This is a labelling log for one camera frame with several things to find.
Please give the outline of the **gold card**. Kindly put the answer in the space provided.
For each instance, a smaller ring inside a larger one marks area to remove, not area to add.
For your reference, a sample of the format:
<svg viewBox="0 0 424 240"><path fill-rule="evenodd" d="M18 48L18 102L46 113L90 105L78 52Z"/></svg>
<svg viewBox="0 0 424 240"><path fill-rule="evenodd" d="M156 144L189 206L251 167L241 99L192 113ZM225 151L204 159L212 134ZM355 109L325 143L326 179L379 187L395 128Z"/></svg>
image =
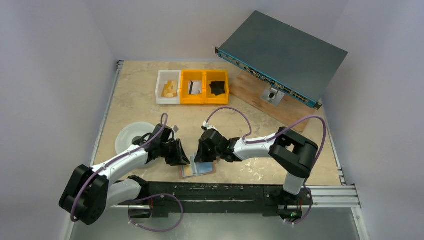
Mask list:
<svg viewBox="0 0 424 240"><path fill-rule="evenodd" d="M181 177L182 178L189 178L193 175L193 169L192 165L184 165L181 166Z"/></svg>

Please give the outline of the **brown leather card holder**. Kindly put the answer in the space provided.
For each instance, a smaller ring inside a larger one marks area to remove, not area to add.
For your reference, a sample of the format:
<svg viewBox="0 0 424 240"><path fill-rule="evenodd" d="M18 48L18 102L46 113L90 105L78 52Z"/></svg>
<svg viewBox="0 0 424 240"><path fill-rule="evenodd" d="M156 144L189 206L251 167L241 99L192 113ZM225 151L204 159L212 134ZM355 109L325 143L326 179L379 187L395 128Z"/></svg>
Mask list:
<svg viewBox="0 0 424 240"><path fill-rule="evenodd" d="M189 156L189 165L182 165L179 168L179 178L181 180L194 178L199 176L211 175L217 172L216 164L214 162L195 162L196 154L193 153Z"/></svg>

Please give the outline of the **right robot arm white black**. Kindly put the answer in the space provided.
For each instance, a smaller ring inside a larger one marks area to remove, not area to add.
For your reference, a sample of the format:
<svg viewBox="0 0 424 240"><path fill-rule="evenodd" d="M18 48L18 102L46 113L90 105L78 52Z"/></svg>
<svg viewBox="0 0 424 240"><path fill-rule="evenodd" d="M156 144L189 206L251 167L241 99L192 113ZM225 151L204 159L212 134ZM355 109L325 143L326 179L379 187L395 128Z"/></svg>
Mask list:
<svg viewBox="0 0 424 240"><path fill-rule="evenodd" d="M212 127L204 128L194 162L212 163L220 159L234 163L272 158L287 171L280 196L284 202L292 204L300 198L301 188L310 177L320 153L315 142L287 127L253 139L226 138Z"/></svg>

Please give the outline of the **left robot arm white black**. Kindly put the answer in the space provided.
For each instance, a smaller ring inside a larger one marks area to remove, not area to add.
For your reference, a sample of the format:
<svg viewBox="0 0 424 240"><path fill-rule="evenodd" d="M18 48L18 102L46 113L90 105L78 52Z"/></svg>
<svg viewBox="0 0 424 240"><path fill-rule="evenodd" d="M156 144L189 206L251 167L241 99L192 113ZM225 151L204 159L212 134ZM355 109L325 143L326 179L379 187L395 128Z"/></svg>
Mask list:
<svg viewBox="0 0 424 240"><path fill-rule="evenodd" d="M126 126L115 149L118 154L112 159L94 166L82 164L73 171L58 203L72 220L91 225L110 207L126 201L146 203L150 194L147 181L135 175L121 180L135 169L149 167L159 158L170 166L190 164L175 131L160 123Z"/></svg>

